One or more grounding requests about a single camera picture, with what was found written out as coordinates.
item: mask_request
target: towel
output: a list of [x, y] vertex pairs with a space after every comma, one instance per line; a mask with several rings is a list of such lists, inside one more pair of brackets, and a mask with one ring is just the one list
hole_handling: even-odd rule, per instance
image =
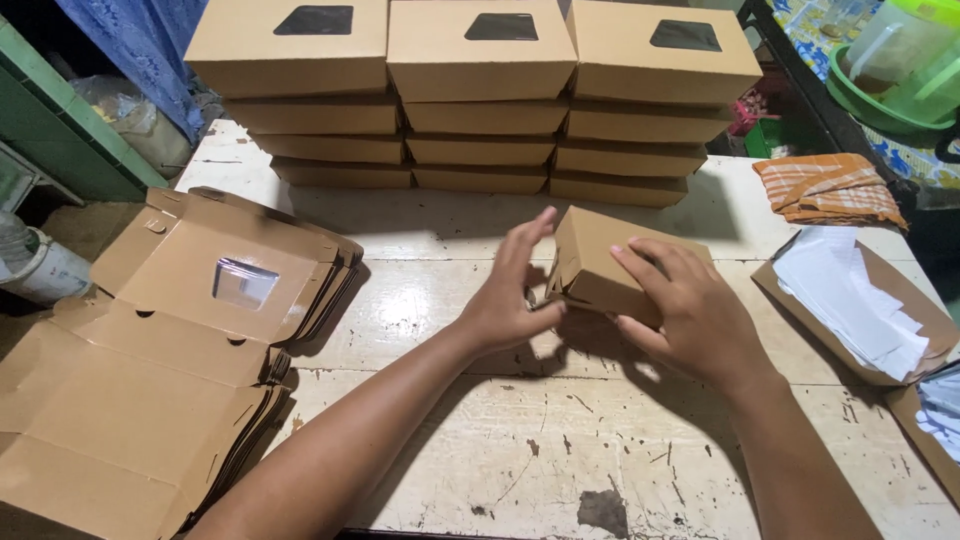
[[770, 208], [790, 223], [877, 225], [906, 230], [886, 182], [866, 158], [830, 154], [754, 163]]

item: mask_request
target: white table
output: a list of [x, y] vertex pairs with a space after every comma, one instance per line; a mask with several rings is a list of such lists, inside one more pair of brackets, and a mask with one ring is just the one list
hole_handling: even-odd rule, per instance
[[[459, 314], [502, 235], [545, 196], [291, 187], [235, 123], [213, 124], [179, 190], [209, 185], [293, 213], [364, 246], [369, 275], [315, 341], [291, 353], [295, 390], [273, 448]], [[960, 515], [880, 405], [750, 280], [798, 227], [770, 210], [754, 160], [710, 157], [671, 209], [581, 206], [709, 246], [754, 316], [794, 394], [887, 538], [955, 538]], [[858, 238], [942, 306], [900, 234]], [[549, 266], [552, 240], [534, 252]], [[759, 538], [743, 458], [723, 408], [700, 383], [644, 363], [605, 319], [483, 358], [417, 431], [355, 528], [511, 538], [610, 538], [578, 524], [585, 491], [622, 497], [630, 538]], [[638, 369], [624, 373], [624, 366]], [[608, 529], [616, 530], [611, 524]]]

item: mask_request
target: stack of white paper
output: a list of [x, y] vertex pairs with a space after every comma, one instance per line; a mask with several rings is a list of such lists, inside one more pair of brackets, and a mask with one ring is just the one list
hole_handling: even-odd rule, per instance
[[960, 463], [960, 363], [925, 378], [917, 393], [917, 425]]
[[855, 227], [804, 228], [774, 260], [780, 288], [833, 332], [856, 361], [903, 381], [926, 350], [921, 324], [870, 284]]

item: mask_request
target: clear plastic window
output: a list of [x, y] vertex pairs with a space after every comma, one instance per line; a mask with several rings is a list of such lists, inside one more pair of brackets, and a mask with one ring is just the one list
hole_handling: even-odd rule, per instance
[[537, 41], [530, 13], [480, 13], [464, 34], [471, 41]]
[[348, 36], [353, 31], [353, 6], [299, 6], [279, 26], [277, 36]]
[[280, 275], [251, 264], [221, 258], [213, 278], [213, 298], [247, 309], [260, 309]]
[[650, 36], [650, 44], [667, 49], [723, 52], [713, 26], [706, 22], [663, 19]]

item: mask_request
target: kraft paper box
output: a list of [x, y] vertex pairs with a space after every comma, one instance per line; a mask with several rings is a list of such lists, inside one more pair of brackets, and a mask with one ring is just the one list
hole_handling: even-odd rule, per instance
[[576, 63], [555, 0], [391, 4], [387, 64], [403, 103], [557, 99]]
[[633, 236], [683, 246], [713, 265], [707, 246], [571, 206], [554, 234], [557, 254], [547, 297], [591, 311], [630, 315], [659, 328], [663, 317], [657, 305], [610, 254], [612, 245], [626, 246]]
[[447, 191], [533, 195], [546, 183], [546, 167], [415, 165], [417, 186]]
[[273, 158], [270, 167], [286, 183], [303, 187], [408, 189], [412, 179], [407, 164]]
[[665, 209], [687, 193], [686, 178], [613, 176], [573, 171], [550, 175], [550, 196], [561, 199]]
[[277, 345], [322, 323], [362, 255], [221, 191], [151, 188], [92, 265], [101, 288], [0, 362], [0, 478], [30, 479], [0, 482], [5, 518], [131, 540], [195, 523], [289, 394]]
[[267, 154], [319, 161], [401, 164], [402, 135], [251, 135]]
[[403, 105], [410, 127], [421, 134], [552, 135], [568, 109], [566, 100]]
[[540, 166], [557, 146], [552, 136], [408, 134], [406, 141], [418, 164]]
[[226, 100], [224, 109], [252, 135], [392, 135], [395, 95]]
[[960, 466], [933, 438], [933, 435], [917, 426], [916, 418], [917, 412], [921, 409], [917, 383], [924, 376], [957, 359], [957, 355], [952, 351], [960, 341], [960, 331], [957, 330], [949, 315], [937, 307], [893, 265], [859, 242], [856, 243], [856, 247], [863, 254], [870, 283], [903, 302], [903, 312], [923, 324], [917, 334], [930, 340], [927, 355], [904, 381], [894, 380], [885, 373], [871, 371], [859, 365], [827, 327], [821, 324], [800, 301], [784, 292], [778, 285], [777, 273], [773, 267], [773, 259], [777, 257], [776, 255], [754, 272], [753, 279], [861, 379], [869, 384], [892, 389], [884, 396], [890, 411], [953, 499], [954, 504], [960, 506]]
[[733, 122], [729, 107], [703, 109], [609, 101], [574, 101], [566, 120], [570, 138], [628, 142], [712, 141]]
[[763, 75], [731, 11], [573, 0], [566, 26], [576, 99], [719, 106]]
[[707, 162], [707, 149], [682, 144], [562, 139], [556, 170], [617, 176], [686, 176]]
[[387, 0], [209, 0], [185, 60], [225, 98], [383, 93]]

